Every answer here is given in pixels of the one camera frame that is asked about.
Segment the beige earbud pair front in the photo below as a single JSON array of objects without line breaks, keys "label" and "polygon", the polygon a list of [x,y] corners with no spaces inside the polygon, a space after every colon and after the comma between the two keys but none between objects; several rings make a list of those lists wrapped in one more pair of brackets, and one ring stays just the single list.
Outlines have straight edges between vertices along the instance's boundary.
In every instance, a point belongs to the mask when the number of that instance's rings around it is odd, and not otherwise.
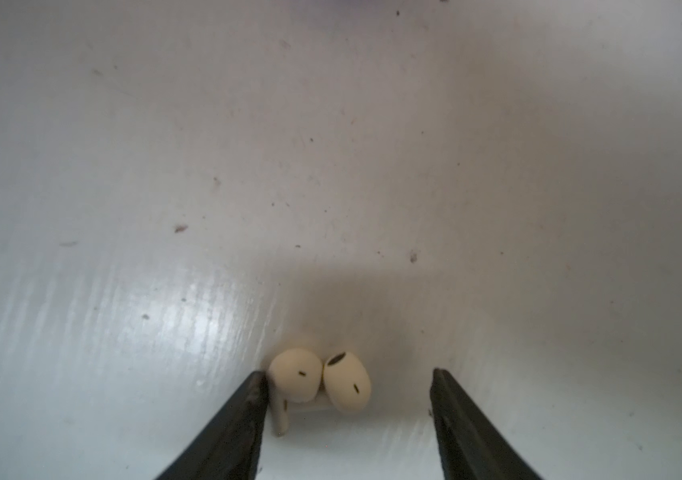
[{"label": "beige earbud pair front", "polygon": [[335,409],[357,414],[366,408],[372,395],[372,382],[360,358],[350,351],[341,352],[325,362],[322,385],[316,397],[305,403],[285,403],[286,412],[311,412]]}]

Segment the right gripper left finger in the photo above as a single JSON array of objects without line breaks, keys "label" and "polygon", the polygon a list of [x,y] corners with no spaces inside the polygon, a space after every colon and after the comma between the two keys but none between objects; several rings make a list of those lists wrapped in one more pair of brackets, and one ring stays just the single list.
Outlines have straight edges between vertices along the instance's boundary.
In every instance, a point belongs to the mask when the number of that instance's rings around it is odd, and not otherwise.
[{"label": "right gripper left finger", "polygon": [[266,373],[254,371],[158,478],[254,480],[268,407]]}]

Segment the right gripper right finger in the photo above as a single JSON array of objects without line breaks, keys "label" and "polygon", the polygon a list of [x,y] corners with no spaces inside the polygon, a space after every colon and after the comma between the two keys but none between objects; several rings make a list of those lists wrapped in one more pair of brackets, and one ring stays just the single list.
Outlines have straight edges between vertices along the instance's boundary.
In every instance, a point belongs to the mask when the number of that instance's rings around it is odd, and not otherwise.
[{"label": "right gripper right finger", "polygon": [[541,479],[448,370],[433,371],[430,400],[446,479]]}]

